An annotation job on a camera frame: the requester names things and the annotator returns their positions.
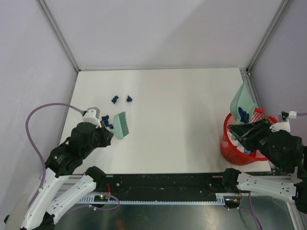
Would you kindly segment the green dustpan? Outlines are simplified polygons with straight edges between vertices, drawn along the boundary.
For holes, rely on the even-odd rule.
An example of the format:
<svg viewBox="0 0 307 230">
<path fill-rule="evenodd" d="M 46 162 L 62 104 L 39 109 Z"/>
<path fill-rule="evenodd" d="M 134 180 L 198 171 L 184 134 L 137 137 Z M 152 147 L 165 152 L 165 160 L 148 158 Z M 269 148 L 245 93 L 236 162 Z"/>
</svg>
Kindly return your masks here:
<svg viewBox="0 0 307 230">
<path fill-rule="evenodd" d="M 256 105 L 254 104 L 249 95 L 249 92 L 246 87 L 246 81 L 242 83 L 242 85 L 240 86 L 233 100 L 230 103 L 230 113 L 235 119 L 235 124 L 244 124 L 243 122 L 240 122 L 238 107 L 242 107 L 243 110 L 249 113 L 249 122 L 250 122 L 251 117 L 256 108 Z"/>
</svg>

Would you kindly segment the blue paper scrap large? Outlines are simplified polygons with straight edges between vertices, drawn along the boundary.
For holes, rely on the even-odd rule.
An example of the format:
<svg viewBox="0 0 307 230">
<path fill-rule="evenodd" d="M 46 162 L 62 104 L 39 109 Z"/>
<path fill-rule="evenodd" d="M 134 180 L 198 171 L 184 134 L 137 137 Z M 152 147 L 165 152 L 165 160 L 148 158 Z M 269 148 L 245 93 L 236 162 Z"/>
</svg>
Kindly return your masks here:
<svg viewBox="0 0 307 230">
<path fill-rule="evenodd" d="M 247 124 L 249 122 L 249 113 L 243 110 L 242 107 L 238 107 L 238 114 L 240 122 L 243 122 L 244 124 Z"/>
</svg>

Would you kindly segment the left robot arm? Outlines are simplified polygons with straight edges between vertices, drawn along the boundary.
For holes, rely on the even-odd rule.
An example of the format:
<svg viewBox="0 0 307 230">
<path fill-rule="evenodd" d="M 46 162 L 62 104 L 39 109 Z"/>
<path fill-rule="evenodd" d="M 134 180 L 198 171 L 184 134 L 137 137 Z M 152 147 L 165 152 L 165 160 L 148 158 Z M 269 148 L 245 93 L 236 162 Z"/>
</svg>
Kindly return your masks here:
<svg viewBox="0 0 307 230">
<path fill-rule="evenodd" d="M 44 163 L 38 189 L 23 197 L 4 219 L 7 230 L 52 230 L 82 197 L 108 190 L 106 174 L 96 166 L 86 170 L 78 182 L 58 198 L 55 195 L 74 170 L 96 148 L 110 146 L 113 133 L 103 126 L 81 122 L 70 137 L 54 148 Z"/>
</svg>

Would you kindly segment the green hand brush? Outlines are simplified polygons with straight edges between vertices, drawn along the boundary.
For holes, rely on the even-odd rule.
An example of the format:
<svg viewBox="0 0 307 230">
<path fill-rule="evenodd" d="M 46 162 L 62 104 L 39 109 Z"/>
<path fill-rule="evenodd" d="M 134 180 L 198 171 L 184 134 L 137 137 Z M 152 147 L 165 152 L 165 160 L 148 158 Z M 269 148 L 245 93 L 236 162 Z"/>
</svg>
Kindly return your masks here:
<svg viewBox="0 0 307 230">
<path fill-rule="evenodd" d="M 113 118 L 113 133 L 117 139 L 125 138 L 130 132 L 126 120 L 126 112 L 116 114 Z"/>
</svg>

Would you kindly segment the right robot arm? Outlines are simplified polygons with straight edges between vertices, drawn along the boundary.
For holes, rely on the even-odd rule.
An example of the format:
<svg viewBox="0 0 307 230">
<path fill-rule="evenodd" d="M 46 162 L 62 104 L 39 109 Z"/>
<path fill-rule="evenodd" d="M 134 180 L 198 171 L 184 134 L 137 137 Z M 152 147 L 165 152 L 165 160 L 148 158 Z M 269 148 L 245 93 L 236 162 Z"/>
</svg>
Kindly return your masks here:
<svg viewBox="0 0 307 230">
<path fill-rule="evenodd" d="M 301 137 L 290 134 L 289 122 L 271 124 L 267 118 L 255 123 L 229 125 L 229 131 L 249 151 L 259 150 L 275 167 L 284 173 L 297 173 L 299 183 L 281 183 L 261 179 L 233 168 L 223 173 L 221 186 L 226 192 L 250 191 L 294 204 L 307 212 L 307 148 Z"/>
</svg>

